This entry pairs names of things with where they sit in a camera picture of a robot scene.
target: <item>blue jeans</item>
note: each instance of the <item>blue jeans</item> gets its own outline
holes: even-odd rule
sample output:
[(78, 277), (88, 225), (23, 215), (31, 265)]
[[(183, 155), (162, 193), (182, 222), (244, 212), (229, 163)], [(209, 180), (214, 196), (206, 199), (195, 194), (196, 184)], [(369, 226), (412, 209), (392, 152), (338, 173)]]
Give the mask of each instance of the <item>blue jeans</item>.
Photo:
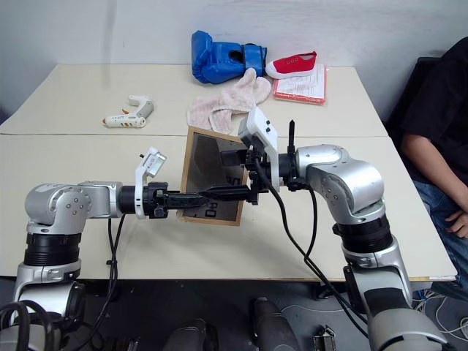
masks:
[(455, 222), (447, 222), (445, 219), (460, 210), (460, 207), (435, 185), (413, 182), (457, 271), (454, 282), (435, 282), (431, 289), (451, 298), (468, 301), (468, 238), (459, 238), (445, 231)]

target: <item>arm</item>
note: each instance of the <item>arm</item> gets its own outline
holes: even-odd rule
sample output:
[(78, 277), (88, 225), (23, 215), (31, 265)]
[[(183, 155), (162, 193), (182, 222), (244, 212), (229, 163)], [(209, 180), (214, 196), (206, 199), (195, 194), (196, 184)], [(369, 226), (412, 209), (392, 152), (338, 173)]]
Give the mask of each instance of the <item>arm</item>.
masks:
[(401, 150), (428, 180), (455, 201), (463, 211), (468, 212), (468, 186), (450, 169), (427, 137), (407, 133), (403, 137)]

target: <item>white bracket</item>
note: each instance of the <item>white bracket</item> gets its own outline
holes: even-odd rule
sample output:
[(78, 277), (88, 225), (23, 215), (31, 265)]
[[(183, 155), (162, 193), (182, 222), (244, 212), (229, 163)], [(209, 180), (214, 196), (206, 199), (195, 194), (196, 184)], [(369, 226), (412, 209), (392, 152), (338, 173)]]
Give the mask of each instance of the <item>white bracket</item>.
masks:
[(262, 142), (271, 168), (271, 185), (279, 192), (279, 160), (278, 160), (278, 132), (273, 124), (265, 117), (261, 109), (254, 108), (241, 121), (238, 136), (251, 140), (256, 136)]
[(135, 171), (135, 214), (137, 218), (145, 218), (143, 187), (148, 177), (153, 178), (159, 172), (166, 158), (156, 148), (150, 147)]

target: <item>person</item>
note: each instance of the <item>person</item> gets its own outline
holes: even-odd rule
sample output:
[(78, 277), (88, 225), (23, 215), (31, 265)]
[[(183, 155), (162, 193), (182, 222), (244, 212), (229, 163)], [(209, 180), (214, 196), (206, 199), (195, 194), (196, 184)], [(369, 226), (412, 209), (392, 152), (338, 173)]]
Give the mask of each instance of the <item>person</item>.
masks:
[(431, 289), (468, 301), (468, 37), (428, 73), (400, 127), (403, 161), (457, 270)]

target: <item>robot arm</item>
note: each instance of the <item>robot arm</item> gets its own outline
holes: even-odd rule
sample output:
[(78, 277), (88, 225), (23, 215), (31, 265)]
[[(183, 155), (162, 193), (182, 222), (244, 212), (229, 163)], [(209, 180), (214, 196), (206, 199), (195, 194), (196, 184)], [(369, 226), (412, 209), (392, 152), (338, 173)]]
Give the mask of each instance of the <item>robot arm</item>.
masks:
[[(273, 167), (273, 162), (261, 156), (262, 140), (268, 136), (266, 118), (258, 107), (249, 118), (256, 121), (256, 127), (242, 124), (239, 134), (260, 142), (251, 143), (246, 166), (249, 169), (252, 163), (249, 157), (259, 157), (265, 168)], [(398, 241), (390, 233), (379, 172), (369, 163), (351, 158), (339, 146), (295, 150), (293, 141), (292, 122), (288, 152), (279, 155), (278, 174), (290, 190), (311, 186), (327, 202), (336, 221), (333, 232), (341, 236), (348, 263), (344, 275), (350, 302), (367, 315), (371, 349), (443, 350), (448, 345), (445, 337), (427, 316), (411, 309), (409, 279)], [(270, 174), (273, 178), (276, 172), (271, 170)]]
[[(28, 247), (18, 267), (14, 301), (36, 301), (62, 316), (70, 327), (83, 313), (84, 289), (75, 279), (80, 273), (78, 244), (88, 218), (116, 218), (122, 214), (165, 218), (170, 209), (200, 207), (211, 198), (257, 204), (258, 193), (266, 191), (254, 167), (260, 160), (275, 184), (279, 185), (282, 177), (291, 191), (311, 186), (327, 202), (336, 221), (333, 232), (342, 238), (348, 263), (344, 274), (350, 300), (368, 317), (371, 349), (444, 350), (448, 344), (442, 334), (426, 316), (410, 308), (408, 277), (385, 216), (380, 174), (338, 146), (295, 150), (293, 129), (290, 127), (287, 154), (278, 155), (276, 130), (260, 109), (254, 109), (241, 124), (239, 135), (249, 150), (224, 157), (245, 165), (252, 180), (250, 189), (228, 186), (180, 194), (168, 191), (167, 183), (145, 185), (146, 177), (156, 175), (165, 160), (154, 149), (143, 157), (136, 172), (136, 186), (85, 182), (34, 188), (26, 198), (30, 217)], [(0, 336), (10, 336), (11, 342), (6, 344), (15, 345), (11, 330), (1, 331)]]

